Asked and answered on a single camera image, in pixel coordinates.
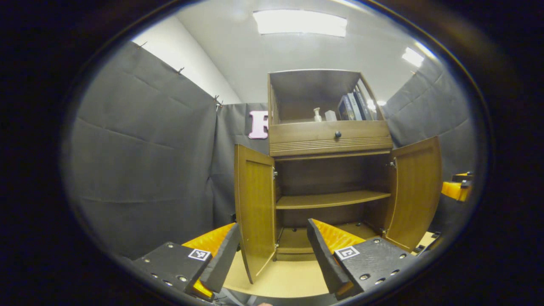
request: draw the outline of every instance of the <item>gray backdrop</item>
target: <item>gray backdrop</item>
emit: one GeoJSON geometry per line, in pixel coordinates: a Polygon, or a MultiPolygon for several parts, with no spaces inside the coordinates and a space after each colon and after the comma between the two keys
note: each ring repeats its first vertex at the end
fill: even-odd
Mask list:
{"type": "MultiPolygon", "coordinates": [[[[426,60],[384,106],[395,146],[440,136],[443,179],[474,167],[466,98],[451,75],[426,60]]],[[[112,251],[134,259],[232,222],[234,144],[268,153],[249,139],[250,111],[225,105],[170,66],[127,43],[88,88],[71,135],[80,212],[112,251]]],[[[432,230],[459,209],[441,198],[432,230]]]]}

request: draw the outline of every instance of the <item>open cabinet door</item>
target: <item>open cabinet door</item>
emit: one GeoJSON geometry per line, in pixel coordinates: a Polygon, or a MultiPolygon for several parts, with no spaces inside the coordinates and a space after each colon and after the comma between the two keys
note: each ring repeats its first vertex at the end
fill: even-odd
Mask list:
{"type": "Polygon", "coordinates": [[[438,136],[391,151],[391,197],[385,239],[411,252],[435,215],[442,186],[438,136]]]}
{"type": "Polygon", "coordinates": [[[234,146],[236,220],[242,234],[242,258],[252,284],[276,249],[273,167],[272,157],[234,146]]]}

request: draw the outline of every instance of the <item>bookshelf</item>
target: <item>bookshelf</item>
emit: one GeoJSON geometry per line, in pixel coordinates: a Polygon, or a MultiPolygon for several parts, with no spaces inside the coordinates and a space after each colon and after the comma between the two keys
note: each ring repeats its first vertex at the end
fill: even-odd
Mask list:
{"type": "Polygon", "coordinates": [[[406,250],[425,234],[441,190],[438,138],[393,150],[380,106],[375,120],[340,120],[338,104],[354,91],[376,101],[357,71],[269,73],[269,155],[235,146],[236,215],[250,282],[274,259],[312,259],[309,218],[406,250]],[[329,110],[337,121],[325,121],[329,110]]]}

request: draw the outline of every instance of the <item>ceiling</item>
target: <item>ceiling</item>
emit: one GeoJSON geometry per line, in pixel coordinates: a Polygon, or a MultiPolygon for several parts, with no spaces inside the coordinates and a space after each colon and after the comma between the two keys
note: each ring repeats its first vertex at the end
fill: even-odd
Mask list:
{"type": "Polygon", "coordinates": [[[265,103],[267,73],[295,69],[361,71],[377,100],[387,101],[416,71],[401,58],[416,42],[389,19],[343,0],[208,0],[177,13],[244,103],[265,103]],[[252,12],[305,9],[345,17],[345,38],[260,35],[252,12]]]}

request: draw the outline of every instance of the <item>beige floor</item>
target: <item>beige floor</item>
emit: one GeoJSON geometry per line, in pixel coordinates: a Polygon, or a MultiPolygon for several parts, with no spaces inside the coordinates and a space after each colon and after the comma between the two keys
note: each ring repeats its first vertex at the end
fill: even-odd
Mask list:
{"type": "MultiPolygon", "coordinates": [[[[434,238],[427,232],[419,244],[428,245],[434,238]]],[[[329,293],[319,264],[310,261],[271,261],[254,284],[249,283],[242,253],[236,252],[224,287],[264,297],[296,298],[329,293]]]]}

